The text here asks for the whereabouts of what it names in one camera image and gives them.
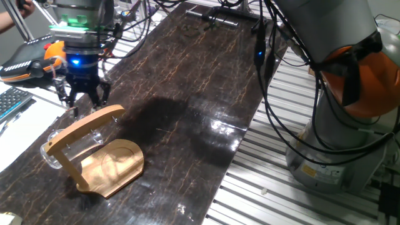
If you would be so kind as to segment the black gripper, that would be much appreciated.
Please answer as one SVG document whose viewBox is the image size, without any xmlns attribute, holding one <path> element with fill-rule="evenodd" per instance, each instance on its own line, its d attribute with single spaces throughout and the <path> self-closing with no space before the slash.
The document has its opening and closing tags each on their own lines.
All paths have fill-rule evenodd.
<svg viewBox="0 0 400 225">
<path fill-rule="evenodd" d="M 71 86 L 69 94 L 65 90 L 65 82 L 61 84 L 62 101 L 69 106 L 72 117 L 78 116 L 78 108 L 74 105 L 77 91 L 94 91 L 92 102 L 95 108 L 103 107 L 107 104 L 111 85 L 101 81 L 98 76 L 98 55 L 96 54 L 67 54 L 67 73 L 66 81 Z M 101 97 L 96 91 L 97 87 L 102 90 Z"/>
</svg>

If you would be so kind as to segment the person left hand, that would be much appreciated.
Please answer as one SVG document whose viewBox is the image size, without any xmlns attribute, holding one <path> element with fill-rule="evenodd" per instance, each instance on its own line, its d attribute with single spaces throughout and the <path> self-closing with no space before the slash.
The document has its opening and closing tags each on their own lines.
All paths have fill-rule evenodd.
<svg viewBox="0 0 400 225">
<path fill-rule="evenodd" d="M 16 0 L 16 6 L 23 18 L 29 17 L 36 8 L 32 0 Z"/>
</svg>

